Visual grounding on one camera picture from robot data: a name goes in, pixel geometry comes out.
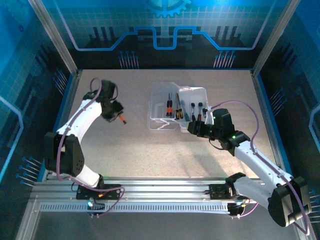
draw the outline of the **screwdriver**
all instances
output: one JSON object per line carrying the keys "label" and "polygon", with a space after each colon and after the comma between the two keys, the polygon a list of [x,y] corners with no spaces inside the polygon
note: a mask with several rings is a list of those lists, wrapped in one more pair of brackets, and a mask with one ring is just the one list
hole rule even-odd
{"label": "screwdriver", "polygon": [[179,110],[179,105],[178,105],[178,93],[175,95],[175,100],[176,100],[175,119],[179,120],[180,119],[180,110]]}
{"label": "screwdriver", "polygon": [[170,116],[170,93],[169,93],[168,101],[166,101],[166,116],[167,117]]}
{"label": "screwdriver", "polygon": [[179,105],[178,110],[179,110],[179,114],[180,114],[180,119],[184,119],[184,113],[183,113],[182,108],[181,108],[179,93],[176,94],[176,101],[177,101],[177,103]]}
{"label": "screwdriver", "polygon": [[169,95],[169,99],[170,99],[170,104],[169,104],[169,116],[170,118],[173,117],[173,111],[172,111],[172,93],[171,93],[171,98],[170,98],[170,95]]}
{"label": "screwdriver", "polygon": [[186,111],[186,103],[184,100],[181,100],[181,106],[182,106],[182,109],[183,109],[183,115],[184,115],[184,118],[185,118],[185,121],[186,122],[190,122],[190,118],[189,118],[189,115]]}
{"label": "screwdriver", "polygon": [[123,124],[127,124],[127,121],[122,115],[119,115],[120,120],[123,122]]}
{"label": "screwdriver", "polygon": [[201,121],[201,113],[202,113],[202,102],[199,102],[199,104],[198,104],[198,106],[199,106],[199,114],[198,114],[198,121]]}

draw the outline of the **metal extrusion frame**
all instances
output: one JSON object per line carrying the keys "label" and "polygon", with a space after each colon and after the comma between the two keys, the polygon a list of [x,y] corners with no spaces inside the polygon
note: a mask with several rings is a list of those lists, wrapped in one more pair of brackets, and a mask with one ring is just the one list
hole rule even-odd
{"label": "metal extrusion frame", "polygon": [[41,0],[28,1],[64,61],[66,67],[71,74],[76,75],[78,68],[43,2]]}
{"label": "metal extrusion frame", "polygon": [[[234,199],[211,200],[205,191],[210,184],[224,184],[224,178],[118,178],[105,184],[125,187],[122,200],[112,209],[122,213],[208,213],[229,214],[228,203]],[[71,181],[36,182],[30,194],[16,240],[32,239],[40,212],[89,212],[87,200],[77,200]],[[113,201],[99,201],[109,209]]]}
{"label": "metal extrusion frame", "polygon": [[253,66],[253,76],[256,78],[260,73],[262,67],[270,56],[272,50],[274,49],[279,38],[283,34],[287,24],[289,23],[291,17],[296,11],[297,6],[301,0],[288,0],[288,3],[284,7],[277,23],[275,24],[269,38],[267,39],[263,49],[258,56],[254,66]]}

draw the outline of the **gray speckled floor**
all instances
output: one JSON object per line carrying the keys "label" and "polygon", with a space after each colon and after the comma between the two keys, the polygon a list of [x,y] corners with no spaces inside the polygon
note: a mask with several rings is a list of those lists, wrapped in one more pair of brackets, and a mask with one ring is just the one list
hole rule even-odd
{"label": "gray speckled floor", "polygon": [[[70,115],[80,106],[94,77],[108,79],[118,85],[118,100],[125,108],[123,116],[127,120],[127,125],[123,125],[120,120],[108,123],[99,117],[81,142],[86,164],[104,176],[227,177],[242,172],[256,177],[244,163],[227,151],[216,150],[207,139],[181,133],[179,129],[150,131],[147,128],[147,114],[153,82],[204,87],[212,106],[226,100],[250,104],[261,122],[255,144],[274,161],[248,70],[84,70]],[[236,130],[251,137],[257,126],[251,111],[240,104],[226,104],[224,107],[231,113]]]}

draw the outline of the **mounting plate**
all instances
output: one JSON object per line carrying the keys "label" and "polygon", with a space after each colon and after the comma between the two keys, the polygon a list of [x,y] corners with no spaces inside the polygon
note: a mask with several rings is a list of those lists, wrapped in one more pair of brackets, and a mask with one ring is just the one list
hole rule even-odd
{"label": "mounting plate", "polygon": [[232,198],[227,184],[209,184],[209,190],[206,190],[205,194],[210,194],[210,200],[225,200]]}
{"label": "mounting plate", "polygon": [[[112,189],[121,187],[120,184],[105,184],[103,189]],[[84,186],[78,186],[78,190],[76,192],[77,200],[89,200],[89,198],[99,199],[99,200],[118,200],[120,198],[120,190],[110,191],[106,195],[99,197],[98,195],[103,193],[102,191],[92,191]]]}

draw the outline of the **robotic arm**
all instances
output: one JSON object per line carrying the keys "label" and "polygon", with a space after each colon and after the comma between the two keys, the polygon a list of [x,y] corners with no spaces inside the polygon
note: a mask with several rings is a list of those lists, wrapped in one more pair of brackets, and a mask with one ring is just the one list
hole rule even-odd
{"label": "robotic arm", "polygon": [[57,132],[48,132],[44,137],[45,168],[56,172],[57,156],[60,154],[60,174],[68,174],[85,186],[95,189],[104,187],[103,176],[85,165],[80,143],[91,124],[102,116],[112,122],[118,117],[126,124],[121,114],[123,106],[113,98],[117,86],[108,80],[101,81],[101,90],[84,95],[82,103],[70,120]]}
{"label": "robotic arm", "polygon": [[193,121],[189,123],[188,131],[201,138],[218,140],[224,150],[244,162],[264,183],[261,185],[243,173],[234,174],[226,179],[231,196],[255,200],[268,209],[273,220],[282,227],[311,212],[308,185],[302,177],[293,178],[277,167],[253,145],[247,135],[235,130],[227,109],[214,110],[211,117],[213,124]]}
{"label": "robotic arm", "polygon": [[[55,133],[48,132],[45,135],[45,167],[56,172],[58,179],[58,173],[67,174],[70,176],[68,179],[73,177],[90,191],[99,192],[104,188],[103,176],[85,165],[80,143],[99,116],[108,122],[120,118],[126,124],[121,116],[124,108],[116,101],[117,96],[113,97],[115,90],[118,96],[117,86],[111,81],[102,80],[98,90],[91,90],[83,97],[79,109],[64,126]],[[242,196],[252,199],[268,209],[273,220],[282,227],[287,227],[302,217],[307,226],[306,214],[311,212],[307,182],[302,177],[293,178],[277,167],[253,145],[246,134],[235,130],[227,109],[220,108],[213,112],[211,108],[207,110],[209,114],[205,122],[192,121],[187,130],[201,138],[218,140],[224,150],[244,162],[264,183],[261,185],[243,173],[236,173],[228,177],[225,186],[218,187],[213,194],[219,197]]]}

